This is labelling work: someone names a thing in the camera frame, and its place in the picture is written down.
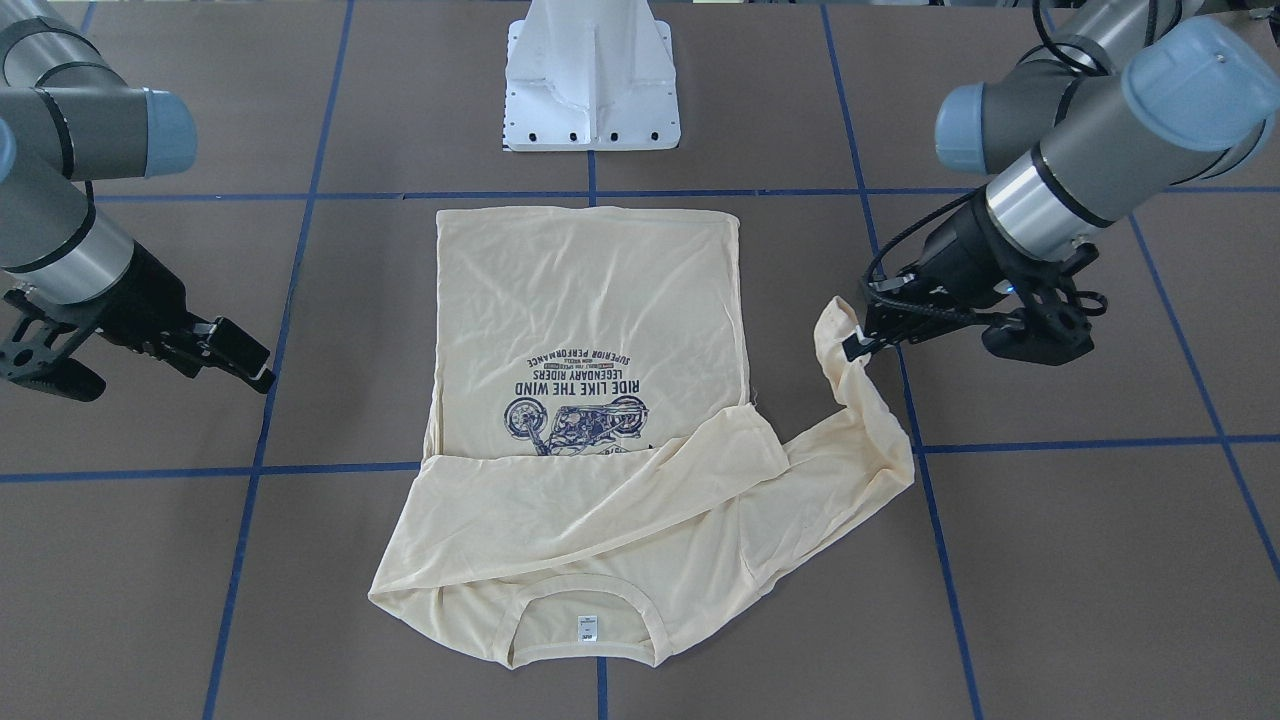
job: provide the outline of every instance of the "blue cap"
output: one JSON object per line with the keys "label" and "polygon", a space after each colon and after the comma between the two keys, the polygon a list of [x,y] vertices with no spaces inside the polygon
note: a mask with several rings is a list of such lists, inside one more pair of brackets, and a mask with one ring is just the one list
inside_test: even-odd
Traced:
{"label": "blue cap", "polygon": [[933,146],[938,160],[952,170],[987,174],[982,145],[982,92],[986,86],[961,85],[938,109]]}
{"label": "blue cap", "polygon": [[1134,55],[1121,87],[1129,109],[1164,140],[1203,152],[1240,142],[1280,108],[1280,78],[1212,18],[1184,20]]}
{"label": "blue cap", "polygon": [[147,169],[145,177],[180,173],[196,161],[196,120],[182,97],[163,90],[147,94]]}
{"label": "blue cap", "polygon": [[18,140],[13,136],[9,123],[0,119],[0,182],[9,177],[15,158],[18,158]]}

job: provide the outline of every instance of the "white plastic bracket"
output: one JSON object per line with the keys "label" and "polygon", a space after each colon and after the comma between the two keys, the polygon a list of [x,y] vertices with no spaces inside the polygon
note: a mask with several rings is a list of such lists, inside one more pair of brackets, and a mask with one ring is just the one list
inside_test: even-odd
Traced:
{"label": "white plastic bracket", "polygon": [[675,147],[671,27],[645,0],[532,0],[507,33],[502,136],[517,151]]}

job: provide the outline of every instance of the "white label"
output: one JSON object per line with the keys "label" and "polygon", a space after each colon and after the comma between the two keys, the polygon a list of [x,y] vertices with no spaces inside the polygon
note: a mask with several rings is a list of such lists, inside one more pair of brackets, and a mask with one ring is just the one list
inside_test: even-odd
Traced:
{"label": "white label", "polygon": [[577,616],[577,642],[581,643],[594,643],[599,634],[596,629],[599,628],[599,621],[595,615],[579,615]]}

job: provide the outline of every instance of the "gray table surface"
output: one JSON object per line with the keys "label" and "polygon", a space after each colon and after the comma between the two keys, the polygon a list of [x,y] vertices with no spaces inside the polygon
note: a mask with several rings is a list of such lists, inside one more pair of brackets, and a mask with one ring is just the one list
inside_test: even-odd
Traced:
{"label": "gray table surface", "polygon": [[264,398],[93,341],[95,404],[0,387],[0,716],[1280,717],[1280,142],[1101,236],[1079,279],[1112,310],[1079,361],[975,332],[878,355],[919,482],[721,633],[657,670],[512,673],[365,598],[421,455],[435,211],[737,215],[786,439],[835,409],[824,302],[982,182],[933,159],[933,115],[1033,45],[1030,17],[654,5],[681,146],[527,155],[499,142],[522,3],[59,8],[200,126],[189,172],[99,183],[101,208],[280,378]]}

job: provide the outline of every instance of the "motorcycle graphic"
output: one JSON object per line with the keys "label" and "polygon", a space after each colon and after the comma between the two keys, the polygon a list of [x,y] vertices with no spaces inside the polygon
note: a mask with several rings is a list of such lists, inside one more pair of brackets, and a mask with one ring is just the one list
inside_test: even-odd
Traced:
{"label": "motorcycle graphic", "polygon": [[632,395],[620,396],[608,405],[564,405],[556,411],[550,437],[544,441],[547,407],[538,400],[517,397],[504,415],[511,437],[532,442],[538,455],[579,455],[618,438],[640,437],[648,419],[649,409]]}

